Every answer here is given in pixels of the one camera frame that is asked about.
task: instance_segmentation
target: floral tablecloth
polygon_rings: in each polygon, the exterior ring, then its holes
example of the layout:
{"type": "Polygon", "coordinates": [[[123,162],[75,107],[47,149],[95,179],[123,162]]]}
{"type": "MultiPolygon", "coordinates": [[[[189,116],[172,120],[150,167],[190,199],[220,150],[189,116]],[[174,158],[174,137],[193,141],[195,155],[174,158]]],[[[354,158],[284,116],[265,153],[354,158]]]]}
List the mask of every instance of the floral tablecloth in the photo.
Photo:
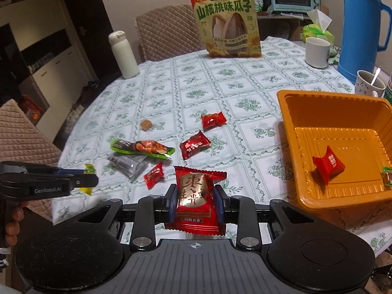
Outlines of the floral tablecloth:
{"type": "MultiPolygon", "coordinates": [[[[287,40],[269,37],[262,42],[261,59],[211,59],[206,51],[145,62],[140,74],[117,79],[84,112],[64,148],[59,166],[83,169],[92,163],[99,185],[93,195],[80,190],[52,201],[53,222],[58,223],[111,198],[136,203],[150,194],[165,194],[175,183],[173,165],[226,171],[221,182],[226,193],[241,194],[256,203],[275,198],[297,204],[289,146],[276,93],[281,89],[349,92],[353,85],[333,67],[313,69],[305,63],[305,49],[287,40]],[[201,128],[200,115],[223,111],[227,124],[206,132],[211,147],[190,159],[181,158],[179,144],[201,128]],[[149,119],[148,132],[139,123],[149,119]],[[130,183],[108,166],[109,143],[154,139],[176,147],[165,178],[147,190],[140,176],[130,183]]],[[[391,207],[388,203],[327,210],[317,213],[368,242],[376,255],[392,242],[391,207]]],[[[122,242],[129,242],[127,224],[122,242]]],[[[260,224],[264,243],[270,242],[260,224]]],[[[201,238],[156,226],[157,239],[201,238]]],[[[226,237],[235,241],[236,225],[228,225],[226,237]]]]}

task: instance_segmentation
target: finger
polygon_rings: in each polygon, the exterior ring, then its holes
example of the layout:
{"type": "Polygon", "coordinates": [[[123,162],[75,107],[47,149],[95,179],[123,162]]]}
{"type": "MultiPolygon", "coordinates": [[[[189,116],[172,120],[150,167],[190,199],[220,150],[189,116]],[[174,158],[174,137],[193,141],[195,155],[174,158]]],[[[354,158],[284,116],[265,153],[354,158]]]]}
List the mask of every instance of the finger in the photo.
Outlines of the finger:
{"type": "Polygon", "coordinates": [[[19,234],[19,232],[20,232],[19,223],[18,222],[7,223],[7,225],[5,226],[5,231],[9,235],[17,235],[17,234],[19,234]]]}
{"type": "Polygon", "coordinates": [[[12,212],[12,218],[16,221],[22,221],[24,218],[24,213],[22,208],[15,208],[12,212]]]}
{"type": "Polygon", "coordinates": [[[9,235],[9,234],[6,234],[6,235],[5,235],[5,241],[6,241],[9,245],[14,246],[14,245],[16,245],[16,243],[18,242],[18,237],[17,237],[16,235],[9,235]]]}
{"type": "Polygon", "coordinates": [[[29,203],[30,203],[29,201],[23,201],[19,204],[19,207],[21,207],[21,208],[27,207],[29,205],[29,203]]]}

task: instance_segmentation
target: red candy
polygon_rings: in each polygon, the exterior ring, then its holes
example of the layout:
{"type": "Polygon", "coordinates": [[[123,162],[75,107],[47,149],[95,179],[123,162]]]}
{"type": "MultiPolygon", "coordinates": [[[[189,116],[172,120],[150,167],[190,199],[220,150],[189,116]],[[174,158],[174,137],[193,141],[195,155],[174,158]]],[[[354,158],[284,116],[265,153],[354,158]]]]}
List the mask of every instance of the red candy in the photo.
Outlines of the red candy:
{"type": "Polygon", "coordinates": [[[182,153],[182,159],[187,160],[193,155],[195,149],[200,147],[209,146],[211,142],[206,136],[199,130],[196,135],[191,136],[187,141],[180,143],[180,149],[182,153]]]}
{"type": "Polygon", "coordinates": [[[174,223],[166,229],[203,235],[225,235],[226,225],[218,223],[212,188],[226,179],[227,173],[174,166],[178,188],[178,206],[174,223]]]}
{"type": "Polygon", "coordinates": [[[218,114],[201,115],[201,123],[203,125],[203,129],[222,126],[226,121],[226,117],[223,115],[222,112],[218,114]]]}
{"type": "Polygon", "coordinates": [[[158,163],[154,168],[152,168],[148,173],[144,175],[144,181],[146,182],[148,190],[155,186],[155,184],[163,178],[163,163],[158,163]]]}
{"type": "Polygon", "coordinates": [[[314,157],[313,163],[316,165],[323,181],[326,185],[329,183],[329,178],[332,175],[342,172],[346,166],[334,154],[330,146],[327,146],[327,152],[324,157],[314,157]]]}

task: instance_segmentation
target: white mug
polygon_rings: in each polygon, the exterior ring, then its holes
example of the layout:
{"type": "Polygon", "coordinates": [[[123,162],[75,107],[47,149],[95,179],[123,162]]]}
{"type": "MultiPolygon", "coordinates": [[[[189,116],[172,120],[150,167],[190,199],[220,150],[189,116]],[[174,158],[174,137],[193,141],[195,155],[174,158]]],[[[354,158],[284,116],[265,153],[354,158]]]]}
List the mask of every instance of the white mug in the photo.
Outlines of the white mug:
{"type": "Polygon", "coordinates": [[[372,83],[374,74],[365,70],[357,72],[357,81],[355,82],[355,93],[358,95],[367,95],[373,97],[383,97],[385,91],[385,84],[377,77],[373,85],[372,83]]]}
{"type": "Polygon", "coordinates": [[[310,66],[315,68],[328,66],[331,43],[318,37],[307,37],[305,48],[305,60],[310,66]]]}

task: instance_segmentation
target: metal screw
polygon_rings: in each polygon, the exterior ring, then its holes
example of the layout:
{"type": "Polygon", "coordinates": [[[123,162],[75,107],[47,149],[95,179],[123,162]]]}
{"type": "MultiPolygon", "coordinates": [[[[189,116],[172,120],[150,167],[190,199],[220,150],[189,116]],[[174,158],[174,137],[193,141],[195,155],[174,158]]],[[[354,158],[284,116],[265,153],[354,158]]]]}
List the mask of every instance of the metal screw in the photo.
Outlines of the metal screw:
{"type": "Polygon", "coordinates": [[[259,240],[257,240],[255,237],[248,236],[248,237],[243,237],[240,240],[240,243],[243,246],[254,247],[259,244],[259,240]]]}
{"type": "Polygon", "coordinates": [[[141,236],[133,239],[132,243],[138,247],[144,247],[150,245],[152,241],[149,237],[141,236]]]}

